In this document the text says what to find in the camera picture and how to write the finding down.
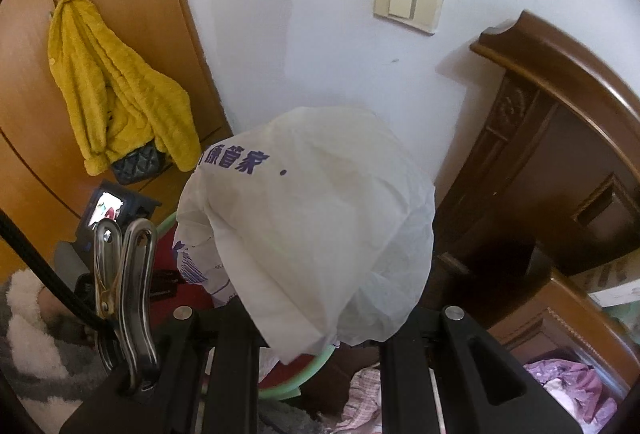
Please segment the plastic bag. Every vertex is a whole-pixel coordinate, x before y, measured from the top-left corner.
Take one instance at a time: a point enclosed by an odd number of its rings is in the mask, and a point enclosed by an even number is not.
[[[433,215],[433,185],[379,118],[299,108],[203,154],[178,205],[178,267],[215,299],[237,292],[289,363],[398,330],[429,274]]]

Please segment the plaid cloth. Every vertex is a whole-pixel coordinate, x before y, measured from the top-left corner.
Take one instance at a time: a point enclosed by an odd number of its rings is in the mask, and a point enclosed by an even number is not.
[[[333,432],[382,434],[382,388],[377,367],[367,367],[353,375],[342,421]]]

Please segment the yellow fleece coat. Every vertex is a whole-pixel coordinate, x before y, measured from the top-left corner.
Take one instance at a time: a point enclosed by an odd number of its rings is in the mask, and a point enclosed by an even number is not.
[[[155,140],[178,169],[200,156],[189,95],[104,24],[89,0],[60,0],[49,28],[49,67],[90,175]]]

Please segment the wooden headboard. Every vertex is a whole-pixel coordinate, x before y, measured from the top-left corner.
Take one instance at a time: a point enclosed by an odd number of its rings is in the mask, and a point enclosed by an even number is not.
[[[640,101],[630,88],[528,12],[471,50],[506,73],[436,212],[435,255],[518,275],[528,259],[514,252],[536,243],[572,275],[640,247]]]

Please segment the metal clip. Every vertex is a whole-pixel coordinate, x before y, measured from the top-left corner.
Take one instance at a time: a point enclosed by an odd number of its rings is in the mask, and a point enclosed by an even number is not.
[[[158,235],[151,221],[137,219],[122,238],[110,219],[95,228],[94,273],[96,313],[109,321],[120,349],[99,335],[98,354],[107,371],[122,361],[129,367],[129,391],[155,383],[160,370],[149,326],[149,286]]]

